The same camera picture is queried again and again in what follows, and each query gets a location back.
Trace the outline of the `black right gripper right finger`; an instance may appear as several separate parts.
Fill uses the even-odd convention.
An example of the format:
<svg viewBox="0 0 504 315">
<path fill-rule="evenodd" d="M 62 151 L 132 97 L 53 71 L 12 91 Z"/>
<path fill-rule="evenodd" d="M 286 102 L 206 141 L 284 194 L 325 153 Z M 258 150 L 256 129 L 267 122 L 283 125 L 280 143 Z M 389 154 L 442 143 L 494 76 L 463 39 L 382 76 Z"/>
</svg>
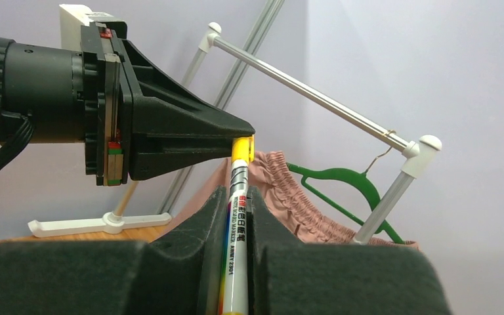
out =
<svg viewBox="0 0 504 315">
<path fill-rule="evenodd" d="M 451 314 L 430 261 L 410 247 L 304 243 L 250 188 L 254 314 Z"/>
</svg>

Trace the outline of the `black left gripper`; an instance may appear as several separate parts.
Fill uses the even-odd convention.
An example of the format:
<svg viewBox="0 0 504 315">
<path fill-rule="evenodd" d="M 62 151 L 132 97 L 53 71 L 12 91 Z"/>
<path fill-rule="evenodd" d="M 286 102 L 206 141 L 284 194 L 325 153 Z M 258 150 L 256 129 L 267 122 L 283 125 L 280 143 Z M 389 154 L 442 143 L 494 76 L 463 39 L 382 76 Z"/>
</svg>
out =
<svg viewBox="0 0 504 315">
<path fill-rule="evenodd" d="M 85 172 L 98 186 L 123 184 L 119 129 L 123 57 L 117 40 L 125 22 L 81 26 Z M 153 64 L 129 40 L 122 41 L 133 100 L 129 174 L 148 180 L 231 155 L 235 138 L 255 134 L 252 125 L 198 98 Z"/>
</svg>

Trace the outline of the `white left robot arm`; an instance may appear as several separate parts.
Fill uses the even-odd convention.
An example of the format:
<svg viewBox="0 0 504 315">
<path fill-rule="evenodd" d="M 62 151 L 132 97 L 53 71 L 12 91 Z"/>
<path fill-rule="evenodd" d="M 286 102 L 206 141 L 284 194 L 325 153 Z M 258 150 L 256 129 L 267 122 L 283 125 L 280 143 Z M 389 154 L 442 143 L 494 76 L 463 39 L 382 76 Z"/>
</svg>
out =
<svg viewBox="0 0 504 315">
<path fill-rule="evenodd" d="M 79 47 L 0 37 L 0 171 L 30 143 L 82 143 L 99 186 L 230 156 L 250 123 L 192 94 L 149 61 L 123 22 L 79 27 Z"/>
</svg>

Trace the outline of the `white whiteboard marker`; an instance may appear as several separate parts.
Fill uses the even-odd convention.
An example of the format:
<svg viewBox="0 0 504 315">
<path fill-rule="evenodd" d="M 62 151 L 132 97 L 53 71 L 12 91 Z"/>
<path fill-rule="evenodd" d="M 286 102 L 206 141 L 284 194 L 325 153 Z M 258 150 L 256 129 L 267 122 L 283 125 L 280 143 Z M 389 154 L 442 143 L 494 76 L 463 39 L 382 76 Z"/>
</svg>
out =
<svg viewBox="0 0 504 315">
<path fill-rule="evenodd" d="M 232 162 L 227 205 L 224 264 L 220 280 L 219 314 L 248 314 L 247 268 L 248 162 Z"/>
</svg>

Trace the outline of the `yellow marker cap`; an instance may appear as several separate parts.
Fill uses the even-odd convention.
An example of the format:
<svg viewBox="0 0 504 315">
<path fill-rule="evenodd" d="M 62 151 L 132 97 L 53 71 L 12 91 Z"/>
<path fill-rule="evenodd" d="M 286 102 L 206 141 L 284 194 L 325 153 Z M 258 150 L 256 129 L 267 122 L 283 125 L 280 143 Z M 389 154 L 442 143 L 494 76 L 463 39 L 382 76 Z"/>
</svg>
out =
<svg viewBox="0 0 504 315">
<path fill-rule="evenodd" d="M 232 144 L 231 162 L 242 160 L 250 164 L 255 158 L 255 137 L 235 138 Z"/>
</svg>

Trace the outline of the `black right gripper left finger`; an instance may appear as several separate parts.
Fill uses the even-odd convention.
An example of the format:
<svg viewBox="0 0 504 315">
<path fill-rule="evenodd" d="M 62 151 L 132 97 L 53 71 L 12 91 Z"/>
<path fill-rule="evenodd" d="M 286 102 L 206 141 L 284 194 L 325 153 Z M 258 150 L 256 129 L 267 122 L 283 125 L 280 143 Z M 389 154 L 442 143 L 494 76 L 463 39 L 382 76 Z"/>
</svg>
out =
<svg viewBox="0 0 504 315">
<path fill-rule="evenodd" d="M 150 243 L 0 243 L 0 314 L 216 314 L 226 199 Z"/>
</svg>

